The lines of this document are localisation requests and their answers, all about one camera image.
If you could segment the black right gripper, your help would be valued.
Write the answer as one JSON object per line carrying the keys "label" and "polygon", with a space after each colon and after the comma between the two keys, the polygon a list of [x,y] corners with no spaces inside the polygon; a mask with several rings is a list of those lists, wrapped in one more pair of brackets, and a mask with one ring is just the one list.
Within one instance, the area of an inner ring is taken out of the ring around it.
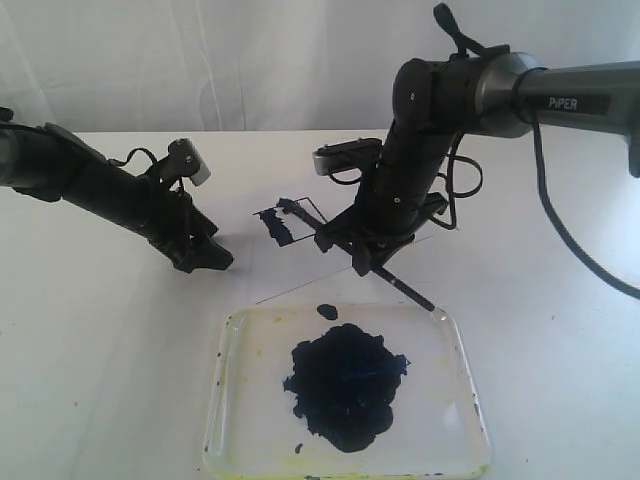
{"label": "black right gripper", "polygon": [[446,210],[442,194],[378,195],[369,185],[358,188],[351,212],[341,212],[315,231],[322,252],[333,246],[351,250],[352,267],[359,276],[382,267],[433,214]]}

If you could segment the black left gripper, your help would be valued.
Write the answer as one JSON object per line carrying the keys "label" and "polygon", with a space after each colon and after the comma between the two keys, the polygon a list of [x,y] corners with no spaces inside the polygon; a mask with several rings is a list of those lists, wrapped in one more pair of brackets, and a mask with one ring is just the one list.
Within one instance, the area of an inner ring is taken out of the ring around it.
{"label": "black left gripper", "polygon": [[197,269],[225,271],[234,261],[233,255],[213,239],[218,227],[183,189],[153,187],[134,232],[183,273]]}

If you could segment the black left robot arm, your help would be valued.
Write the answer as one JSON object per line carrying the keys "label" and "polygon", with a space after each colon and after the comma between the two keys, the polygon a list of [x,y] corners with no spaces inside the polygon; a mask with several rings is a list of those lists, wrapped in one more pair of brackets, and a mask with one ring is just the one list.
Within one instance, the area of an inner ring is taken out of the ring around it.
{"label": "black left robot arm", "polygon": [[184,273],[224,271],[234,260],[214,236],[217,226],[194,205],[186,180],[203,184],[210,171],[193,143],[179,138],[134,176],[126,162],[109,159],[52,123],[30,127],[1,110],[1,184],[32,198],[67,201],[145,238]]}

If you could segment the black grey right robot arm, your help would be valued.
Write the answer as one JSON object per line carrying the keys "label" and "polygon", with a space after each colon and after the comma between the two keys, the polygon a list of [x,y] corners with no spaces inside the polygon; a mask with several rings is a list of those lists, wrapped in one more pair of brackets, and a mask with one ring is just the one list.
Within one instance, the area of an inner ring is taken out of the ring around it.
{"label": "black grey right robot arm", "polygon": [[426,222],[453,208],[431,193],[463,135],[519,138],[544,124],[623,136],[629,171],[639,174],[639,65],[547,69],[524,53],[493,58],[412,59],[396,75],[393,120],[384,141],[318,149],[318,174],[358,169],[354,203],[321,227],[322,251],[350,245],[359,275],[383,266]]}

